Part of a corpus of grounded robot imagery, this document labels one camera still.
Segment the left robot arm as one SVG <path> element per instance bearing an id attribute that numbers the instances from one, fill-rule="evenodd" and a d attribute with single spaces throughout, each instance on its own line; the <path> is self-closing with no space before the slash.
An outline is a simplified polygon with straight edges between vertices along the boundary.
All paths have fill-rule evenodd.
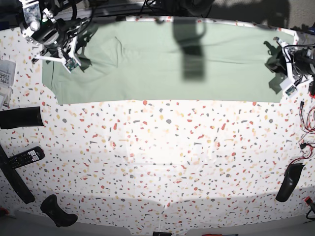
<path id="1" fill-rule="evenodd" d="M 280 46 L 282 55 L 276 59 L 282 73 L 293 83 L 302 81 L 302 77 L 315 75 L 315 45 L 289 45 L 278 37 L 273 39 Z"/>

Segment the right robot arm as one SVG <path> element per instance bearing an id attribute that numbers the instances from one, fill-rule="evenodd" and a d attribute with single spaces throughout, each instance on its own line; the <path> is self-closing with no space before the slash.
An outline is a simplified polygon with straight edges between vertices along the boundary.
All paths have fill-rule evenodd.
<path id="1" fill-rule="evenodd" d="M 78 30 L 76 0 L 22 0 L 18 20 L 24 39 L 42 51 L 31 60 L 49 60 L 61 63 L 68 71 L 81 64 L 75 49 Z"/>

